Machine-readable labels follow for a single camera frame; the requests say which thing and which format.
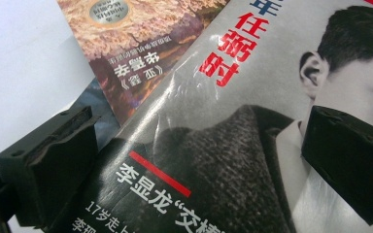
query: book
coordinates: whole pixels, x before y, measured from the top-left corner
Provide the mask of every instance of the book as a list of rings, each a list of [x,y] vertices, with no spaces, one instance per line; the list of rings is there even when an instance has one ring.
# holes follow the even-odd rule
[[[319,130],[320,147],[340,142],[333,161],[303,150]],[[232,0],[46,230],[373,232],[362,145],[373,149],[373,3]]]
[[[58,0],[122,125],[228,0]]]

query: black hair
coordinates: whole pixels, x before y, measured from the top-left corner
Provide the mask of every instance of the black hair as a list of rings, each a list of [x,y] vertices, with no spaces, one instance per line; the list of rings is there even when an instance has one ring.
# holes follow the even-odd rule
[[[335,12],[318,47],[334,72],[354,60],[373,58],[373,8],[353,6]]]

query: white surface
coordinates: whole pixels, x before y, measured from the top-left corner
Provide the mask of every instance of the white surface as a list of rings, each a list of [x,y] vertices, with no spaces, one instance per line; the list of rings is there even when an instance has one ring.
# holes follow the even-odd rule
[[[0,1],[0,151],[68,106],[93,77],[55,0]],[[14,222],[14,233],[39,232]]]

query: man's ear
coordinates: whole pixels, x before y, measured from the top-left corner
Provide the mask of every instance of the man's ear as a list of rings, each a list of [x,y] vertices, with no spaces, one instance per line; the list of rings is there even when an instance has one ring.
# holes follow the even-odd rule
[[[328,62],[315,51],[305,52],[300,61],[299,75],[304,91],[314,100],[329,73]]]

